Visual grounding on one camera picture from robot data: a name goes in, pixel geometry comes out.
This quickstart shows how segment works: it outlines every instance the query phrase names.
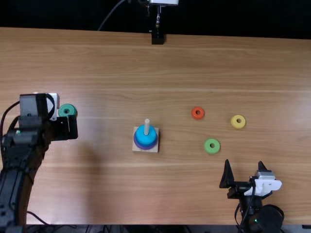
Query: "purple ring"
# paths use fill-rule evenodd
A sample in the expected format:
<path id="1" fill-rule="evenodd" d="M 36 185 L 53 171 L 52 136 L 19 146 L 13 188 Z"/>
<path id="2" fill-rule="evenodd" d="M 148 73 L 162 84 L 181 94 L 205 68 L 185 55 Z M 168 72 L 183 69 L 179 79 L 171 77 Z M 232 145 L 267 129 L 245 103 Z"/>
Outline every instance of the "purple ring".
<path id="1" fill-rule="evenodd" d="M 140 148 L 142 150 L 149 150 L 149 149 L 153 148 L 156 145 L 156 143 L 157 143 L 157 135 L 156 135 L 156 138 L 155 138 L 155 142 L 153 144 L 151 144 L 150 146 L 144 147 L 141 144 L 139 144 L 139 142 L 137 141 L 136 132 L 135 132 L 135 134 L 134 134 L 134 143 L 135 143 L 135 145 L 138 148 Z"/>

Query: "yellow ring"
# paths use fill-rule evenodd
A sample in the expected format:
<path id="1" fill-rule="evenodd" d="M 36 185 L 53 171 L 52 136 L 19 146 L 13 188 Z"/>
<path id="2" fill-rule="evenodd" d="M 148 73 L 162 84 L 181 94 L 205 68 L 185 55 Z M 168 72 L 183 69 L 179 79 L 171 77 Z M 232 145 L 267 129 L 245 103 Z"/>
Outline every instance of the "yellow ring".
<path id="1" fill-rule="evenodd" d="M 241 129 L 245 126 L 245 118 L 241 115 L 235 115 L 231 118 L 231 125 L 236 129 Z"/>

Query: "wood grain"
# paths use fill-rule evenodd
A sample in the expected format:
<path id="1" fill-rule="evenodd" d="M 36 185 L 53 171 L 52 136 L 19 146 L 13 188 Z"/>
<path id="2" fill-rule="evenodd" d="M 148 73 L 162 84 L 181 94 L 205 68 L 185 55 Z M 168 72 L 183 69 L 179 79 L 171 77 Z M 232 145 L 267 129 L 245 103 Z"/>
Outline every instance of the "wood grain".
<path id="1" fill-rule="evenodd" d="M 150 43 L 138 33 L 0 29 L 0 112 L 35 91 L 58 92 L 79 112 L 79 138 L 51 144 L 29 210 L 55 224 L 234 224 L 238 203 L 218 188 L 224 161 L 244 181 L 262 160 L 283 182 L 264 203 L 284 210 L 284 224 L 309 224 L 311 41 Z M 203 120 L 191 118 L 194 106 Z M 239 131 L 236 114 L 246 118 Z M 160 128 L 158 154 L 132 152 L 145 118 Z M 210 137 L 216 155 L 204 151 Z"/>

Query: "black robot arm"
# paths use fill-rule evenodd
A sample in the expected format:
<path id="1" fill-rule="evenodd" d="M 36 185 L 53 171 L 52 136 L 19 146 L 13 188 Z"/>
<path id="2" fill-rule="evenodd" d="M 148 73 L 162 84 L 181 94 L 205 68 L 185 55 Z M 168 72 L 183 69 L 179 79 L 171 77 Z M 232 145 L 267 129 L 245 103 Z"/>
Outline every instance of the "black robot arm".
<path id="1" fill-rule="evenodd" d="M 21 95 L 19 104 L 20 116 L 1 139 L 0 233 L 26 232 L 30 192 L 49 144 L 78 137 L 76 116 L 55 117 L 57 106 L 50 94 Z"/>
<path id="2" fill-rule="evenodd" d="M 220 181 L 220 188 L 229 188 L 228 199 L 239 199 L 242 214 L 239 233 L 279 233 L 284 220 L 283 211 L 274 205 L 262 206 L 262 199 L 270 196 L 272 190 L 281 187 L 281 181 L 277 181 L 273 172 L 268 170 L 260 161 L 258 170 L 254 176 L 250 176 L 248 182 L 234 180 L 229 160 L 225 161 L 224 173 Z"/>

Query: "orange ring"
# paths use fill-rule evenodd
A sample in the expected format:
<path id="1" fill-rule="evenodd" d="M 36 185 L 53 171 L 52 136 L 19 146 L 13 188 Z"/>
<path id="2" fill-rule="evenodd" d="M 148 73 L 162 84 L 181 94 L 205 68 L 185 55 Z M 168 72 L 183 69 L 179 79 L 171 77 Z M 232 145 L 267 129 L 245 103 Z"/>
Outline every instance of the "orange ring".
<path id="1" fill-rule="evenodd" d="M 194 109 L 192 109 L 191 115 L 194 119 L 200 120 L 204 117 L 205 112 L 204 112 L 203 108 L 195 107 Z"/>

